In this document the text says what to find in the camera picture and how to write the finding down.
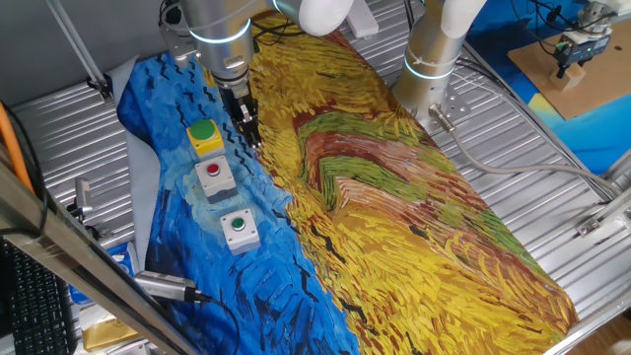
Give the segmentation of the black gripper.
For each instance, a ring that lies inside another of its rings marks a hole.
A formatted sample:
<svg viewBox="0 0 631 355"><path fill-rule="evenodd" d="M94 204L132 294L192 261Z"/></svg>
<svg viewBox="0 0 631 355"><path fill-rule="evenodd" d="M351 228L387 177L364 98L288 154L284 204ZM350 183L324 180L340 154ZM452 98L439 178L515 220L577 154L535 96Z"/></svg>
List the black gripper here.
<svg viewBox="0 0 631 355"><path fill-rule="evenodd" d="M262 146L258 130L258 100L253 96L250 83L220 86L219 93L226 112L252 149Z"/></svg>

